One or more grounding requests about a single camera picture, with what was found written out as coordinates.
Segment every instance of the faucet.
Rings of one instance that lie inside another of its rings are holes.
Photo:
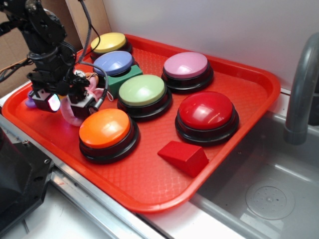
[[[306,141],[308,124],[319,125],[319,32],[306,42],[298,62],[289,100],[284,140]]]

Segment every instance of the sink basin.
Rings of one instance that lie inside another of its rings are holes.
[[[319,129],[299,146],[267,112],[191,201],[246,238],[319,237]]]

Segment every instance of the button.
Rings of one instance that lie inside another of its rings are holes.
[[[124,82],[119,96],[128,106],[146,106],[159,100],[165,93],[164,81],[154,75],[135,76]]]
[[[113,76],[125,72],[133,63],[132,55],[127,51],[113,51],[100,56],[94,61],[94,65],[102,68],[108,75]],[[94,71],[98,75],[103,73],[94,67]]]
[[[91,43],[91,48],[94,49],[99,43],[99,38],[95,38]],[[100,36],[100,43],[94,49],[96,53],[107,53],[110,51],[115,51],[126,43],[125,35],[118,32],[109,32]]]
[[[130,130],[128,115],[119,109],[98,111],[84,120],[79,135],[82,142],[94,149],[120,142]]]
[[[232,116],[233,105],[221,93],[201,92],[183,100],[178,112],[186,126],[207,130],[226,124]]]
[[[167,75],[176,79],[199,76],[207,69],[207,58],[197,52],[183,52],[168,58],[164,63]]]

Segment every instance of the red tray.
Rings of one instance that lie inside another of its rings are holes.
[[[161,76],[165,60],[186,50],[127,35],[133,56],[144,74]],[[167,163],[157,152],[171,140],[180,141],[174,119],[187,95],[173,95],[173,105],[162,117],[138,123],[141,141],[127,158],[110,165],[88,162],[79,150],[77,127],[69,125],[60,112],[55,114],[25,106],[31,86],[25,86],[5,103],[3,115],[37,140],[50,152],[113,197],[124,207],[139,213],[152,213],[176,207],[189,200],[209,175],[267,111],[280,93],[278,79],[261,69],[207,56],[214,69],[214,81],[206,88],[226,95],[240,117],[239,129],[227,142],[206,147],[209,164],[192,178]],[[79,66],[91,72],[88,66]],[[101,109],[116,108],[105,100]]]

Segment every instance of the red triangular block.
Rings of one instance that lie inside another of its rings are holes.
[[[158,155],[191,177],[196,177],[208,164],[203,148],[188,143],[171,141]]]

